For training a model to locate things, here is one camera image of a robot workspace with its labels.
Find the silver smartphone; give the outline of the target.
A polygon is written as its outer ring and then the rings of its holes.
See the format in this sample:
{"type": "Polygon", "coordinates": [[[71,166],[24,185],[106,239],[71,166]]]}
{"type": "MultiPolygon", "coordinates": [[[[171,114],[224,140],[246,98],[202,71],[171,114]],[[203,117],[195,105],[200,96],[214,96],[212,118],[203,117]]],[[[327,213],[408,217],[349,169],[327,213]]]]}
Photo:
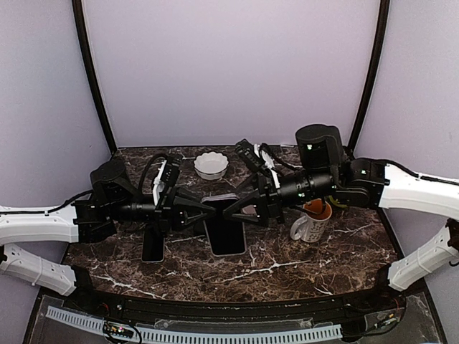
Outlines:
{"type": "Polygon", "coordinates": [[[144,230],[141,260],[146,263],[164,260],[164,235],[155,226],[147,226],[144,230]]]}

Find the black phone case with ring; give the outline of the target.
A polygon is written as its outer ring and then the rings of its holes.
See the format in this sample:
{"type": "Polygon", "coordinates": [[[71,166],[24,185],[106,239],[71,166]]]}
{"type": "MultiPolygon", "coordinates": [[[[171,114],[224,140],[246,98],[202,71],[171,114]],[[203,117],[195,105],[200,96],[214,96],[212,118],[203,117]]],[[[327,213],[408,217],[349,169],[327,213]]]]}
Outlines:
{"type": "Polygon", "coordinates": [[[235,193],[226,193],[214,196],[205,196],[202,198],[201,202],[206,201],[221,201],[221,200],[238,200],[239,197],[235,193]]]}

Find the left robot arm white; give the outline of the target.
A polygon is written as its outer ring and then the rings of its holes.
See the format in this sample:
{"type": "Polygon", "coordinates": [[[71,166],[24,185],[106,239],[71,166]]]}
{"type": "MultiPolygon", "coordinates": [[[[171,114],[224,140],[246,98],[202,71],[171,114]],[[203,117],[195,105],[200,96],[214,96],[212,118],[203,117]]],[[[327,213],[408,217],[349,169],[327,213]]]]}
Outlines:
{"type": "Polygon", "coordinates": [[[116,223],[146,225],[144,247],[151,261],[163,259],[165,236],[211,218],[216,210],[176,185],[181,159],[167,156],[150,193],[134,186],[125,163],[113,159],[90,174],[92,188],[51,209],[1,208],[1,272],[72,296],[85,312],[96,312],[100,295],[89,272],[50,262],[18,247],[19,242],[96,243],[116,233],[116,223]]]}

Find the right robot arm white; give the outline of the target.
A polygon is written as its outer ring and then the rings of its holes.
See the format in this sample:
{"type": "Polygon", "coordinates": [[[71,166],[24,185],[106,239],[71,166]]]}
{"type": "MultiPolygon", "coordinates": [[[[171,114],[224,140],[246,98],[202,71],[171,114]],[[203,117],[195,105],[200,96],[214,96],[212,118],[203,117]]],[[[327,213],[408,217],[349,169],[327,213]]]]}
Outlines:
{"type": "Polygon", "coordinates": [[[241,140],[236,152],[255,173],[253,192],[223,211],[226,219],[267,226],[284,221],[285,208],[299,208],[332,197],[339,204],[365,209],[409,209],[447,217],[426,244],[407,257],[383,267],[379,284],[366,295],[373,311],[385,308],[410,285],[458,257],[458,181],[415,173],[384,159],[349,158],[339,129],[313,124],[295,133],[301,169],[277,176],[272,155],[241,140]]]}

